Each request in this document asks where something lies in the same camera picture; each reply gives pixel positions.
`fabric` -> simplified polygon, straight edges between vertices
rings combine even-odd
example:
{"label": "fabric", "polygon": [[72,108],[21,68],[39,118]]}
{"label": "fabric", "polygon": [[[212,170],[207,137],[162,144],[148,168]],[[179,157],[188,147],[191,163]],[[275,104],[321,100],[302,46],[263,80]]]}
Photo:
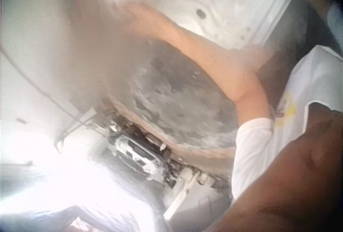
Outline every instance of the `fabric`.
{"label": "fabric", "polygon": [[316,46],[292,71],[278,105],[275,121],[258,118],[237,133],[232,176],[237,199],[307,126],[309,105],[318,102],[343,111],[343,61],[330,48]]}

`person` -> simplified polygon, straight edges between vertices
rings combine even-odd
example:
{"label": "person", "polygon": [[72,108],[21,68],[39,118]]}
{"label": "person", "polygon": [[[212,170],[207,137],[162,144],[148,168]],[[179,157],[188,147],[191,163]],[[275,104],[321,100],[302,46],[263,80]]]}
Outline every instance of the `person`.
{"label": "person", "polygon": [[273,119],[256,75],[268,60],[262,50],[226,50],[146,5],[122,7],[134,16],[127,32],[171,44],[235,103],[235,202],[214,231],[310,231],[322,224],[341,188],[342,58],[321,46],[308,53],[290,75]]}

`cable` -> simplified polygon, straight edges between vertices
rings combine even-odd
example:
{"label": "cable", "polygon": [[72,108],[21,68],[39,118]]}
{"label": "cable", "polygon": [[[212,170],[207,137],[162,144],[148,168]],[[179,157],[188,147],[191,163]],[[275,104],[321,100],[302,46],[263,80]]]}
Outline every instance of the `cable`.
{"label": "cable", "polygon": [[58,104],[48,93],[46,93],[44,90],[42,90],[38,85],[35,84],[34,81],[31,80],[22,70],[20,67],[13,61],[13,59],[9,56],[7,51],[3,48],[1,45],[1,53],[6,57],[8,62],[14,67],[14,69],[32,86],[34,87],[41,95],[48,98],[50,102],[52,102],[58,109],[60,109],[62,112],[67,114],[69,117],[73,118],[75,121],[79,121],[79,119],[72,115],[70,112],[68,112],[66,109],[64,109],[61,105]]}

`white wall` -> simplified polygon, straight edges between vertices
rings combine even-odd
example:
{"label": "white wall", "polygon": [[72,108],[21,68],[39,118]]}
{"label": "white wall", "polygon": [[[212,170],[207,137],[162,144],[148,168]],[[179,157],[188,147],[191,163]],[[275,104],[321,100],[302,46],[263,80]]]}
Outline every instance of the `white wall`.
{"label": "white wall", "polygon": [[[68,1],[2,0],[1,44],[33,83],[76,116],[69,102],[73,46]],[[54,140],[73,118],[30,85],[3,54],[1,58],[1,163],[48,161]]]}

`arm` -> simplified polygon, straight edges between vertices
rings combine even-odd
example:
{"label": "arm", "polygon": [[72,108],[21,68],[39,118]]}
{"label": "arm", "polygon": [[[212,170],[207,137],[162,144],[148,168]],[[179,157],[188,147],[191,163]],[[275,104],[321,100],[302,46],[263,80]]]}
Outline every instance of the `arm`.
{"label": "arm", "polygon": [[306,133],[291,142],[213,231],[317,231],[339,203],[342,114],[312,104]]}
{"label": "arm", "polygon": [[243,61],[244,51],[228,51],[182,29],[162,14],[141,4],[124,7],[136,16],[129,26],[135,33],[165,41],[196,62],[231,99],[237,108],[239,123],[269,117],[265,92],[254,68]]}

